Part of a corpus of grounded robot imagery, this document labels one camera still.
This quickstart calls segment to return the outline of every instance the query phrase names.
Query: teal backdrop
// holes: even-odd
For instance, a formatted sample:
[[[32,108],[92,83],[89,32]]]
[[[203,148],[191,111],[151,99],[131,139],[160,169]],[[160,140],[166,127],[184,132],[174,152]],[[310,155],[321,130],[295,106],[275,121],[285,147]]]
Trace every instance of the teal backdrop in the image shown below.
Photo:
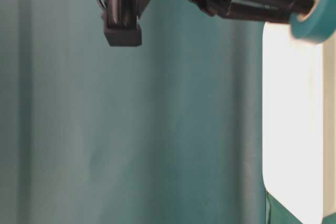
[[[0,4],[0,223],[265,222],[261,23],[153,0],[110,48],[95,0]]]
[[[288,211],[272,195],[267,194],[266,204],[267,224],[302,224],[290,211]],[[336,214],[326,216],[322,224],[335,224]]]

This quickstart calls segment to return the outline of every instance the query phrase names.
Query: teal fabric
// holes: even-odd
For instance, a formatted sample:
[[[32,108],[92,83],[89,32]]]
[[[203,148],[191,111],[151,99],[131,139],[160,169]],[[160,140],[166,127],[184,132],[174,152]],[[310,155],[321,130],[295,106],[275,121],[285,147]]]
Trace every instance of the teal fabric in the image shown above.
[[[153,0],[110,48],[95,0],[1,0],[0,223],[265,222],[261,23]]]
[[[267,223],[268,224],[301,224],[290,211],[288,211],[271,194],[267,194]],[[322,224],[336,223],[336,214],[325,217]]]

